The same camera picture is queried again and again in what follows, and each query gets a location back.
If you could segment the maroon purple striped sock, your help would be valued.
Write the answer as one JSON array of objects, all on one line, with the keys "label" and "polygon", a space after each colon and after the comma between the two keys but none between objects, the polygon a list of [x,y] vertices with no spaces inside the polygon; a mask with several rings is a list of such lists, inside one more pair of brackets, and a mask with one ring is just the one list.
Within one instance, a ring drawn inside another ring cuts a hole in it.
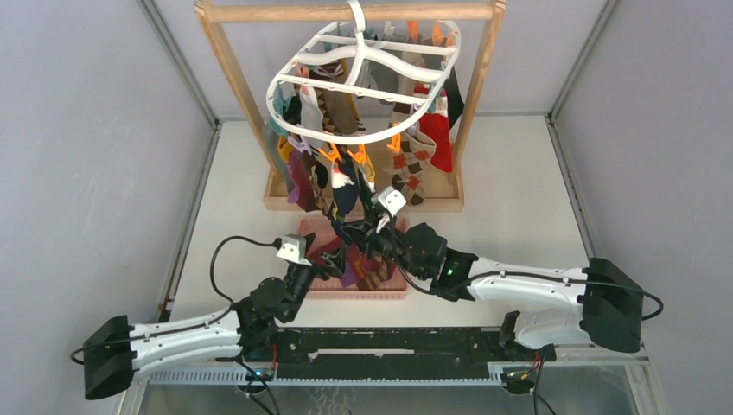
[{"label": "maroon purple striped sock", "polygon": [[391,263],[382,257],[368,257],[356,246],[350,246],[347,251],[347,264],[342,279],[337,279],[342,289],[357,289],[356,283],[364,277],[368,271],[375,271],[380,265]]}]

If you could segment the pink perforated plastic basket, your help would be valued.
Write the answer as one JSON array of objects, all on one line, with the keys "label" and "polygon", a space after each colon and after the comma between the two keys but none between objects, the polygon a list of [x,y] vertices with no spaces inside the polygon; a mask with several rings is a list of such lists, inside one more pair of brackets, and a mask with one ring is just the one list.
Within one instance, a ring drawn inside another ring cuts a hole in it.
[{"label": "pink perforated plastic basket", "polygon": [[[296,232],[315,235],[307,250],[307,259],[317,265],[324,264],[324,253],[334,253],[345,245],[324,217],[302,218]],[[406,297],[408,289],[394,263],[378,256],[370,258],[351,246],[347,251],[343,276],[315,279],[307,297],[321,300],[401,300]]]}]

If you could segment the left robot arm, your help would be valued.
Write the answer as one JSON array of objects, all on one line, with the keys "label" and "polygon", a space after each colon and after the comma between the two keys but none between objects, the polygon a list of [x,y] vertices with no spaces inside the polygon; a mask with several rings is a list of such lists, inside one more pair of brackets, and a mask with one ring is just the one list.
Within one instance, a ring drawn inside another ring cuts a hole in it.
[{"label": "left robot arm", "polygon": [[279,323],[292,322],[315,279],[342,275],[347,248],[288,264],[283,278],[264,279],[251,293],[220,311],[174,322],[131,324],[126,315],[103,323],[78,348],[87,400],[127,390],[134,380],[204,360],[264,358]]}]

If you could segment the navy green sock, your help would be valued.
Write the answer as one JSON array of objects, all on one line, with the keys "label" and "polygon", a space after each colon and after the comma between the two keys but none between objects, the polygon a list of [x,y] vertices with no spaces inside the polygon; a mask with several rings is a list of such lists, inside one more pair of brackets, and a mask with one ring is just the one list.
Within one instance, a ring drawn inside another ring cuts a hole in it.
[{"label": "navy green sock", "polygon": [[346,215],[349,214],[359,198],[359,185],[354,166],[348,163],[331,163],[330,183],[333,190],[333,201],[328,211],[332,228],[336,235],[347,245],[353,239],[344,230]]}]

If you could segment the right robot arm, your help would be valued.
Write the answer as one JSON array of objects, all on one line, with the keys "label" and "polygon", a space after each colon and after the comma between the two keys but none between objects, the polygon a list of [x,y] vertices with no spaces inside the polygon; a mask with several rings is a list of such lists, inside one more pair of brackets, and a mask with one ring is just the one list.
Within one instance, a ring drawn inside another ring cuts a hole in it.
[{"label": "right robot arm", "polygon": [[509,265],[452,249],[425,223],[402,233],[388,217],[348,222],[341,231],[363,253],[429,281],[429,293],[436,297],[530,305],[505,315],[499,340],[509,359],[523,359],[548,345],[584,342],[627,354],[641,349],[647,293],[608,259],[591,258],[585,267],[564,269]]}]

